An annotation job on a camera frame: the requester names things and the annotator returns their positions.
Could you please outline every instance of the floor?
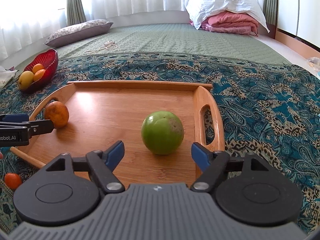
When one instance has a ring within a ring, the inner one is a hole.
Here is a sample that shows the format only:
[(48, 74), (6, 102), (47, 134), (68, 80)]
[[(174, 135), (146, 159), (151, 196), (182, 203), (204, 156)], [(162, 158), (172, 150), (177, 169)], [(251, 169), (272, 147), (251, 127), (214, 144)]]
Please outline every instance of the floor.
[(312, 67), (309, 66), (307, 63), (307, 60), (299, 55), (297, 52), (293, 51), (289, 47), (285, 46), (279, 41), (276, 41), (272, 38), (269, 38), (264, 35), (260, 35), (258, 37), (255, 37), (257, 40), (263, 42), (264, 44), (268, 45), (272, 49), (274, 49), (276, 52), (281, 54), (283, 57), (285, 57), (287, 60), (289, 60), (292, 64), (298, 65), (300, 67), (303, 67), (304, 69), (308, 70), (310, 73), (315, 75), (317, 78), (320, 79), (320, 76), (317, 76), (317, 71), (314, 70)]

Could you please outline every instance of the white wall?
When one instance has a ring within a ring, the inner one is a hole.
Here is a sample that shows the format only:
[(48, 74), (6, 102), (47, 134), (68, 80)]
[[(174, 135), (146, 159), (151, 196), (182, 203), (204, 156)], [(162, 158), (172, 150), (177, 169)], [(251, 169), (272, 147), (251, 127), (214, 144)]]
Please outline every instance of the white wall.
[(108, 21), (113, 22), (112, 28), (156, 23), (189, 23), (189, 20), (187, 11), (143, 12), (108, 18)]
[(320, 0), (300, 0), (297, 36), (320, 48)]

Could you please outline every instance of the floral pillow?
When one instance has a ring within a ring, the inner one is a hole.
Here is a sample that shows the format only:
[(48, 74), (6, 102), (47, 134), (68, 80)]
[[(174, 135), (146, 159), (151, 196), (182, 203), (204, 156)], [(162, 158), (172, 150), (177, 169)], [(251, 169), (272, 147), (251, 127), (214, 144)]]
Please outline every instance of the floral pillow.
[(71, 25), (52, 33), (44, 43), (53, 48), (59, 48), (76, 41), (108, 32), (113, 22), (107, 20), (92, 20), (85, 23)]

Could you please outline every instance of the metal screw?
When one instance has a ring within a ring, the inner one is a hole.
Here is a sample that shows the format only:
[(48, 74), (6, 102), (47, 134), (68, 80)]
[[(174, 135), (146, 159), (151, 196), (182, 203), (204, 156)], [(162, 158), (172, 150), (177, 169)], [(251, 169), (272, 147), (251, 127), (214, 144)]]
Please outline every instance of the metal screw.
[(161, 187), (161, 186), (155, 186), (155, 187), (153, 187), (153, 189), (154, 189), (155, 191), (160, 191), (160, 190), (162, 189), (162, 187)]
[(193, 187), (196, 190), (206, 190), (209, 188), (209, 184), (205, 182), (196, 182)]
[(107, 189), (108, 190), (112, 190), (112, 191), (116, 191), (122, 188), (122, 185), (118, 182), (110, 182), (107, 184)]

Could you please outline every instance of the white cabinet door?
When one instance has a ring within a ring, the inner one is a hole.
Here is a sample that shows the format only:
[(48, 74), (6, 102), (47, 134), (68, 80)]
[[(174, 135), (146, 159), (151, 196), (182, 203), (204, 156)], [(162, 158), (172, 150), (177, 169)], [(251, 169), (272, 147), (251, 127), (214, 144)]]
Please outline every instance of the white cabinet door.
[(278, 28), (297, 35), (299, 0), (279, 0)]
[(320, 0), (300, 0), (297, 36), (320, 47)]

